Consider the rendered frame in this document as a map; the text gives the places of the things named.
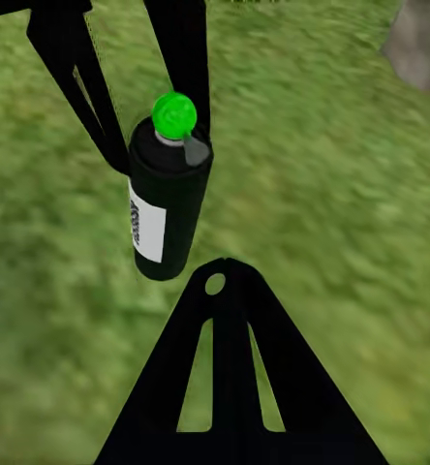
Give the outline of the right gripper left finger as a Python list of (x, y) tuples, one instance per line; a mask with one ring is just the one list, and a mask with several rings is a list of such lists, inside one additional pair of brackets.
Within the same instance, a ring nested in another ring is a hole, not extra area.
[[(209, 318), (212, 428), (176, 432)], [(226, 259), (194, 271), (94, 465), (240, 465)]]

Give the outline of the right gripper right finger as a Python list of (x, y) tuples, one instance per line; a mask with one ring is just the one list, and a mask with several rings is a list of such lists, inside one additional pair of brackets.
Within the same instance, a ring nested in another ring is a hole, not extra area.
[[(263, 276), (226, 271), (240, 465), (388, 465)], [(248, 323), (286, 432), (263, 426)]]

